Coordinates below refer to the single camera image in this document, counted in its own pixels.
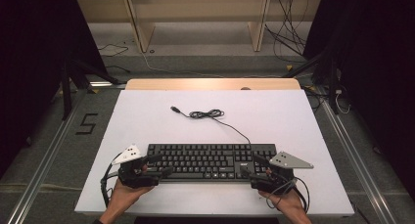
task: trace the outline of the keyboard key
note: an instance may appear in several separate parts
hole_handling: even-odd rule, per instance
[[[226,173],[226,172],[234,172],[234,167],[219,167],[219,172]]]
[[[168,179],[174,179],[174,178],[197,179],[197,178],[204,178],[204,174],[203,173],[172,173],[167,178]]]

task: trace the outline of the wire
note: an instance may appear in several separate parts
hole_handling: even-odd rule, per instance
[[[369,221],[369,219],[367,219],[367,217],[363,214],[363,212],[357,207],[357,205],[354,203],[354,202],[352,202],[352,201],[350,201],[350,203],[351,203],[351,206],[353,207],[353,210],[354,211],[357,211],[359,214],[360,214],[360,216],[366,221],[366,223],[367,224],[370,224],[370,221]]]
[[[125,70],[126,72],[128,72],[128,73],[130,73],[131,72],[131,70],[129,70],[129,69],[127,69],[127,68],[124,68],[124,67],[120,67],[120,66],[106,66],[106,68],[119,68],[119,69],[123,69],[123,70]]]
[[[156,70],[156,71],[163,71],[163,72],[167,72],[167,73],[173,73],[173,74],[195,74],[195,75],[201,75],[201,76],[211,76],[211,77],[219,77],[219,78],[229,78],[223,75],[218,75],[218,74],[203,74],[203,73],[198,73],[198,72],[193,72],[193,71],[176,71],[176,70],[167,70],[167,69],[162,69],[162,68],[155,68],[155,67],[150,67],[149,62],[147,60],[146,55],[144,55],[144,53],[141,53],[141,55],[143,56],[147,68],[150,70]],[[256,78],[269,78],[269,77],[281,77],[280,75],[246,75],[246,76],[242,76],[239,78],[250,78],[250,77],[256,77]]]
[[[302,202],[304,203],[305,213],[308,213],[308,209],[310,208],[310,192],[308,191],[308,187],[305,184],[305,182],[302,181],[302,179],[300,179],[299,177],[295,177],[295,178],[302,182],[302,184],[305,186],[305,190],[307,191],[307,202],[306,202],[304,196],[302,195],[302,193],[297,188],[295,188],[297,194],[299,194],[300,198],[302,199]]]
[[[108,44],[108,45],[106,45],[106,46],[104,46],[102,48],[99,48],[98,50],[104,50],[105,48],[107,48],[109,46],[114,46],[114,47],[117,47],[117,48],[122,48],[123,50],[121,50],[119,52],[116,52],[115,54],[110,55],[110,56],[103,55],[104,57],[113,57],[113,56],[119,55],[119,54],[121,54],[121,53],[123,53],[123,52],[125,52],[125,51],[128,50],[128,47],[126,47],[126,46],[118,46],[118,45],[115,45],[115,44]]]
[[[173,74],[188,73],[188,74],[196,74],[196,75],[202,75],[202,76],[213,76],[213,77],[226,78],[223,75],[217,75],[217,74],[203,74],[203,73],[197,73],[197,72],[192,72],[192,71],[174,71],[174,70],[166,70],[166,69],[161,69],[161,68],[150,67],[149,62],[147,61],[147,57],[144,55],[144,53],[141,53],[141,55],[143,55],[143,58],[146,61],[147,67],[151,70],[164,71],[164,72],[173,73]]]
[[[347,111],[346,112],[344,112],[343,110],[342,110],[342,108],[340,107],[340,105],[339,105],[339,101],[338,101],[338,99],[339,99],[339,96],[340,96],[341,94],[337,94],[336,95],[336,105],[338,106],[338,109],[339,109],[339,111],[341,112],[341,113],[349,113],[350,112],[350,107],[351,107],[351,105],[348,105],[348,108],[347,108]]]
[[[108,206],[108,203],[110,203],[110,198],[108,197],[108,190],[107,190],[107,180],[110,178],[109,177],[109,173],[111,168],[113,167],[112,162],[114,161],[114,159],[116,159],[119,155],[121,155],[121,153],[119,153],[118,155],[116,155],[116,157],[113,158],[113,160],[111,160],[110,165],[107,168],[107,171],[104,174],[104,177],[101,179],[101,193],[103,195],[104,198],[104,202],[105,202],[105,206]]]
[[[287,192],[288,192],[291,188],[293,188],[293,187],[295,186],[294,184],[295,184],[295,183],[293,183],[293,180],[292,180],[292,181],[287,182],[286,184],[282,185],[281,187],[279,187],[279,188],[275,189],[274,191],[272,191],[272,192],[269,194],[269,196],[268,196],[268,197],[266,197],[266,204],[268,205],[268,207],[269,207],[269,208],[277,208],[278,203],[280,203],[281,199],[282,199],[285,195],[287,195]],[[271,206],[271,205],[269,204],[269,198],[270,198],[272,195],[275,195],[275,193],[276,193],[276,192],[278,192],[280,189],[285,188],[285,187],[287,187],[287,188],[284,190],[283,194],[279,196],[279,197],[280,197],[280,199],[277,201],[277,203],[276,203],[275,205],[272,205],[272,206]]]
[[[311,108],[314,110],[313,112],[314,113],[317,113],[317,111],[320,109],[320,107],[321,107],[321,104],[326,100],[326,99],[328,99],[328,95],[322,95],[322,94],[317,94],[317,93],[315,93],[313,90],[311,90],[309,87],[307,87],[307,86],[301,86],[301,89],[303,89],[305,92],[307,92],[308,94],[306,94],[307,96],[311,96],[311,97],[314,97],[316,100],[317,100],[317,102],[318,102],[318,104],[317,104],[317,106],[315,106],[315,107],[313,107],[313,106],[311,106]]]
[[[223,125],[226,125],[226,126],[232,128],[232,129],[234,129],[236,132],[238,132],[240,135],[242,135],[244,138],[246,138],[248,140],[248,143],[249,144],[251,144],[250,139],[247,136],[245,136],[243,133],[241,133],[238,129],[236,129],[233,126],[231,126],[229,124],[226,124],[226,123],[223,123],[223,122],[221,122],[221,121],[219,121],[219,120],[216,119],[216,117],[220,117],[220,116],[225,115],[225,112],[224,111],[221,111],[221,110],[210,110],[209,112],[190,112],[189,115],[186,115],[185,113],[181,112],[177,107],[171,107],[171,109],[174,112],[181,113],[181,114],[183,114],[184,116],[186,116],[188,118],[201,119],[201,118],[208,117],[208,118],[211,118],[213,120],[216,120],[216,122],[221,123]]]

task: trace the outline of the black cable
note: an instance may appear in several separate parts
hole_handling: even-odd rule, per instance
[[[110,170],[113,167],[113,164],[112,164],[113,160],[111,160],[111,163],[108,166],[107,171],[104,174],[104,177],[101,179],[101,193],[103,194],[105,206],[108,206],[108,203],[110,203],[110,198],[108,197],[108,191],[107,191],[107,180],[110,178],[108,177],[108,174],[110,173]]]
[[[360,216],[366,221],[366,223],[367,224],[370,224],[370,221],[369,221],[369,219],[367,219],[367,217],[363,214],[363,212],[357,207],[357,205],[354,203],[354,202],[352,202],[352,201],[350,201],[350,203],[351,203],[351,206],[353,207],[353,210],[354,211],[357,211],[359,214],[360,214]]]
[[[124,67],[120,67],[120,66],[106,66],[106,68],[119,68],[119,69],[123,69],[123,70],[125,70],[126,72],[128,72],[128,73],[130,73],[131,72],[131,70],[129,70],[129,69],[127,69],[127,68],[124,68]]]
[[[317,100],[318,105],[316,107],[311,106],[311,108],[314,110],[313,111],[314,113],[316,113],[318,111],[318,109],[321,107],[322,100],[324,101],[324,100],[329,98],[329,95],[317,94],[313,90],[311,90],[310,88],[308,88],[306,86],[303,86],[303,85],[301,86],[301,89],[303,89],[305,92],[309,93],[309,94],[306,94],[306,96],[314,97]]]
[[[98,50],[104,50],[105,48],[107,48],[107,47],[109,47],[109,46],[115,46],[115,47],[117,47],[117,48],[123,48],[123,50],[122,50],[122,51],[119,51],[119,52],[116,52],[115,54],[110,55],[110,56],[103,55],[104,57],[113,57],[113,56],[119,55],[119,54],[121,54],[121,53],[123,53],[123,52],[125,52],[125,51],[127,51],[127,50],[128,50],[128,47],[126,47],[126,46],[117,46],[117,45],[115,45],[115,44],[108,44],[108,45],[106,45],[106,46],[104,46],[104,47],[102,47],[102,48],[99,48]]]
[[[221,111],[221,110],[210,110],[209,112],[190,112],[190,113],[189,113],[189,115],[186,115],[186,114],[184,114],[183,112],[181,112],[181,111],[180,111],[177,107],[171,107],[171,109],[172,109],[174,112],[181,113],[181,114],[183,114],[184,116],[186,116],[186,117],[188,117],[188,118],[201,119],[201,118],[206,118],[206,117],[208,117],[208,118],[214,119],[214,120],[216,120],[216,122],[221,123],[221,124],[223,124],[223,125],[226,125],[226,126],[228,126],[228,127],[231,127],[232,129],[234,129],[235,131],[237,131],[240,135],[242,135],[244,138],[246,138],[246,139],[248,140],[248,143],[249,143],[249,144],[251,144],[250,139],[249,139],[249,138],[247,138],[247,136],[245,136],[245,135],[244,135],[244,134],[242,134],[241,132],[239,132],[239,130],[238,130],[238,129],[234,128],[233,126],[231,126],[231,125],[229,125],[229,124],[223,123],[223,122],[221,122],[221,121],[219,121],[219,120],[215,119],[216,117],[220,117],[220,116],[225,115],[225,112],[223,112],[223,111]]]
[[[295,177],[295,178],[302,182],[302,184],[305,186],[305,190],[307,191],[307,200],[308,200],[308,202],[305,201],[305,198],[302,195],[302,193],[297,189],[297,187],[295,187],[295,191],[297,192],[297,194],[299,194],[300,198],[302,199],[302,202],[304,203],[304,211],[305,211],[305,213],[308,213],[308,209],[310,208],[310,203],[311,203],[310,192],[308,191],[308,187],[305,184],[305,182],[302,181],[302,179],[300,179],[299,177]]]

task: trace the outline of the keyboard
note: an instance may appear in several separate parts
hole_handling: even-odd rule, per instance
[[[253,155],[271,159],[275,144],[150,144],[147,155],[162,155],[148,164],[148,171],[173,167],[173,173],[162,182],[249,182],[240,166],[264,175],[266,168],[254,162]]]

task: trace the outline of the white table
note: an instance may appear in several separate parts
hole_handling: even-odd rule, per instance
[[[314,165],[295,169],[310,192],[309,215],[350,216],[354,212],[302,90],[123,90],[115,105],[76,212],[105,210],[100,179],[112,159],[135,143],[145,154],[152,143],[247,143],[233,129],[209,119],[192,120],[173,112],[225,111],[221,121],[250,138],[272,143]],[[109,180],[108,188],[115,178]],[[305,188],[299,183],[306,196]],[[126,213],[146,216],[273,216],[250,184],[160,184]]]

